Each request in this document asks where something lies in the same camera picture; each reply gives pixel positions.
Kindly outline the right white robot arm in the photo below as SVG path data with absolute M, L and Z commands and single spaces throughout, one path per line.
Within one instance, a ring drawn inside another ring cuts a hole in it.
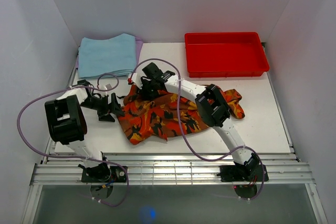
M 195 102 L 202 121 L 214 129 L 227 146 L 228 154 L 234 164 L 221 170 L 227 182 L 264 181 L 266 169 L 258 154 L 240 137 L 230 118 L 230 107 L 222 96 L 220 89 L 211 84 L 202 86 L 181 78 L 178 70 L 163 72 L 149 59 L 143 68 L 143 77 L 131 77 L 146 95 L 155 95 L 160 90 L 177 94 L 178 98 L 186 98 Z

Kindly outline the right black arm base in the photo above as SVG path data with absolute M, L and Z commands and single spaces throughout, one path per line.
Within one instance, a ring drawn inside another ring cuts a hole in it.
M 221 182 L 265 182 L 269 181 L 266 166 L 258 165 L 257 168 L 249 174 L 244 174 L 238 170 L 235 165 L 222 165 L 219 167 L 219 173 L 216 175 L 220 177 Z

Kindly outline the orange camouflage trousers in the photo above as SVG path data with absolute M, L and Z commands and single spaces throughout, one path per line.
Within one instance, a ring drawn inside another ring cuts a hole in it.
M 150 136 L 168 140 L 172 137 L 191 134 L 208 129 L 202 121 L 195 102 L 167 91 L 160 91 L 159 97 L 144 100 L 139 88 L 131 86 L 123 97 L 124 116 L 118 121 L 129 142 L 137 145 Z

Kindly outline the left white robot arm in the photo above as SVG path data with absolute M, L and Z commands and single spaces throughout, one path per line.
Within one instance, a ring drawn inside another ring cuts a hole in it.
M 45 103 L 49 134 L 56 143 L 72 149 L 80 156 L 83 164 L 79 167 L 93 179 L 105 182 L 111 177 L 110 165 L 103 152 L 85 140 L 88 127 L 82 107 L 97 112 L 98 120 L 114 122 L 114 116 L 124 116 L 115 93 L 107 94 L 111 85 L 103 91 L 93 91 L 93 85 L 87 80 L 80 80 L 72 89 L 55 100 Z

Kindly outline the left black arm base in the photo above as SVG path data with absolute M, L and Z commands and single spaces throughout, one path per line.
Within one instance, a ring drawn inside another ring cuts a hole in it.
M 108 183 L 113 181 L 114 183 L 125 183 L 127 177 L 125 171 L 119 166 L 110 166 L 109 172 L 103 172 L 97 176 L 90 176 L 87 172 L 83 171 L 80 181 L 82 183 Z

